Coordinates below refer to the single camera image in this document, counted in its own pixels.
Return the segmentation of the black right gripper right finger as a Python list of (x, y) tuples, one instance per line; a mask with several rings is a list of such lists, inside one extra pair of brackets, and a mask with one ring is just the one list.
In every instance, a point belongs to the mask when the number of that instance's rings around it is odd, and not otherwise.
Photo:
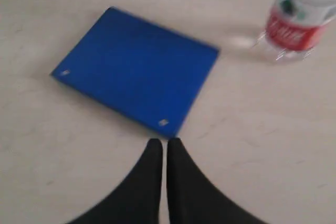
[(170, 223), (264, 223), (209, 181), (180, 138), (167, 142), (166, 188)]

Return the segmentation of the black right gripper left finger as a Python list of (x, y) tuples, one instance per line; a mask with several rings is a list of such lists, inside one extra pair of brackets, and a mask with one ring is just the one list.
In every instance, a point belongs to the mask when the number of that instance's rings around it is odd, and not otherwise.
[(159, 223), (162, 168), (163, 146), (152, 138), (125, 179), (70, 223)]

